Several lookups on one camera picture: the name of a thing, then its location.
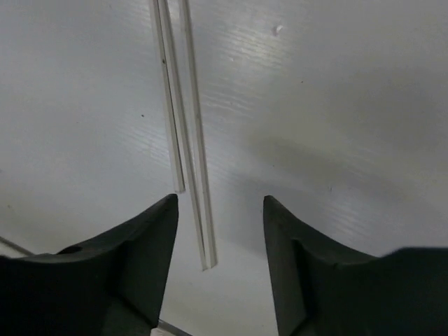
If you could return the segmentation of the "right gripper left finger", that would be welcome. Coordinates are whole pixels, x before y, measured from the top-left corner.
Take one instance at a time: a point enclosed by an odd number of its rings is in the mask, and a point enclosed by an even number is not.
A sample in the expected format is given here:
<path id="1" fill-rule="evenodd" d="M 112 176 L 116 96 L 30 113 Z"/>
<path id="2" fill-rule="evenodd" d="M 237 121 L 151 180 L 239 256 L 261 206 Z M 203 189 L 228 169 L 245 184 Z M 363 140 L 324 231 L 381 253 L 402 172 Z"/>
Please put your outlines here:
<path id="1" fill-rule="evenodd" d="M 175 194 L 58 253 L 1 257 L 2 335 L 149 335 L 178 228 Z"/>

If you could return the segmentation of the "clear chopstick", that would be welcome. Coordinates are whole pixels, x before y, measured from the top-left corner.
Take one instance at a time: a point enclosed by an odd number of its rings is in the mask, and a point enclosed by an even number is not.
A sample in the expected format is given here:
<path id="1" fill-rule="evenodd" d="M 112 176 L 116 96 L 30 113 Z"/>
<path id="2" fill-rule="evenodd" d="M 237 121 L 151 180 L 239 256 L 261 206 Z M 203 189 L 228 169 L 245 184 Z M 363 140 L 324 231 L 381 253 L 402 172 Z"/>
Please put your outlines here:
<path id="1" fill-rule="evenodd" d="M 188 65 L 188 77 L 191 92 L 191 132 L 195 160 L 195 177 L 199 186 L 199 208 L 201 213 L 202 236 L 206 258 L 206 269 L 218 264 L 216 239 L 209 188 L 209 175 L 207 169 L 207 154 L 202 125 L 202 112 L 200 93 L 197 81 L 197 67 L 195 59 L 195 46 L 193 39 L 193 26 L 188 1 L 179 2 L 179 16 L 184 33 L 185 55 Z"/>
<path id="2" fill-rule="evenodd" d="M 171 167 L 171 175 L 173 188 L 175 193 L 185 191 L 185 182 L 183 177 L 183 169 L 181 165 L 181 152 L 179 149 L 179 141 L 176 132 L 176 122 L 174 116 L 174 107 L 172 101 L 171 86 L 169 83 L 169 70 L 167 67 L 167 58 L 165 52 L 165 42 L 162 28 L 162 18 L 160 12 L 159 1 L 150 0 L 149 8 L 152 20 L 153 35 L 157 56 L 159 58 L 160 73 L 163 91 L 164 119 L 166 124 L 166 134 L 168 143 L 169 161 Z"/>
<path id="3" fill-rule="evenodd" d="M 184 177 L 186 178 L 186 182 L 188 184 L 188 191 L 190 193 L 190 201 L 192 205 L 192 217 L 195 223 L 201 270 L 204 271 L 208 269 L 208 265 L 207 265 L 206 251 L 204 247 L 201 209 L 200 209 L 199 197 L 197 194 L 197 185 L 195 180 L 192 151 L 188 138 L 188 126 L 186 122 L 186 115 L 183 104 L 183 95 L 181 91 L 179 68 L 176 59 L 174 34 L 172 31 L 172 22 L 171 22 L 171 15 L 169 12 L 168 1 L 159 1 L 159 12 L 162 21 L 162 30 L 164 33 L 164 49 L 166 53 L 167 65 L 169 68 L 169 86 L 171 92 L 174 94 L 174 114 L 175 114 L 174 119 L 176 125 L 177 139 L 183 154 L 182 168 Z"/>

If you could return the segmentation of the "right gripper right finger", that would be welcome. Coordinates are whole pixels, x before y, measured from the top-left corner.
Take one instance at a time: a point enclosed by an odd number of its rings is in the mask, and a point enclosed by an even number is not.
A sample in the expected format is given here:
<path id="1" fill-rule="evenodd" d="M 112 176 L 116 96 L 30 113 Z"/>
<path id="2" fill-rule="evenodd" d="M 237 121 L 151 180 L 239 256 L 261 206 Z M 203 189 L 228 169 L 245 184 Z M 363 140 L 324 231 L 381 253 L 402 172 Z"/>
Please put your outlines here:
<path id="1" fill-rule="evenodd" d="M 446 335 L 447 250 L 381 257 L 345 246 L 263 200 L 269 275 L 280 335 Z"/>

